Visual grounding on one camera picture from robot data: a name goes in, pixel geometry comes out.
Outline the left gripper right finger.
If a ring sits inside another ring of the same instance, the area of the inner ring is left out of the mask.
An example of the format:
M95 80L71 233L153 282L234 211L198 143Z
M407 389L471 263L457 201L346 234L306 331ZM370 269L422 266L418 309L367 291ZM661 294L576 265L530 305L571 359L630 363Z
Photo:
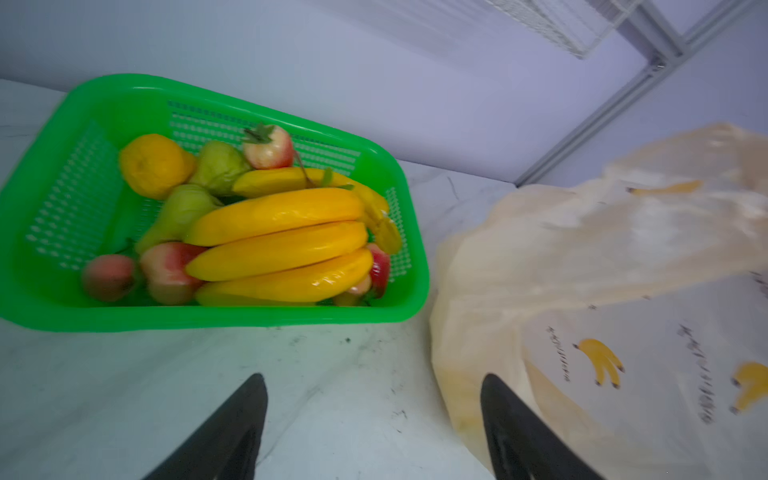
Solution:
M480 405L497 479L602 480L498 376L483 379Z

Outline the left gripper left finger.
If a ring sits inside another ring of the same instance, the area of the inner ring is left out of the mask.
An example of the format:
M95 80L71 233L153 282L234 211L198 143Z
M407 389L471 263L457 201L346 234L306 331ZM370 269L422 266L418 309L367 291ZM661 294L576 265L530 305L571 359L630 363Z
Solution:
M264 377L251 375L149 479L253 479L268 408Z

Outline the banana print plastic bag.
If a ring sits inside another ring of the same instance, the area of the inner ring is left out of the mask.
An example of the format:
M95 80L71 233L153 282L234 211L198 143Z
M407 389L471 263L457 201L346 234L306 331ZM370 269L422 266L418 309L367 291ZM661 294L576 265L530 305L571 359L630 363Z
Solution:
M484 466L498 376L608 479L767 475L767 139L715 124L443 242L432 367Z

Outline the red fake apple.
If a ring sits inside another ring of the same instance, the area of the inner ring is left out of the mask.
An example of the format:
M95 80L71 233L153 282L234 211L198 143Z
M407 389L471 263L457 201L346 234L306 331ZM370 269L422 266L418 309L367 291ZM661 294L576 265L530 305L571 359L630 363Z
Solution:
M188 275L185 268L204 251L205 247L166 242L143 253L139 266L146 279L149 295L156 302L167 306L190 303L204 282Z

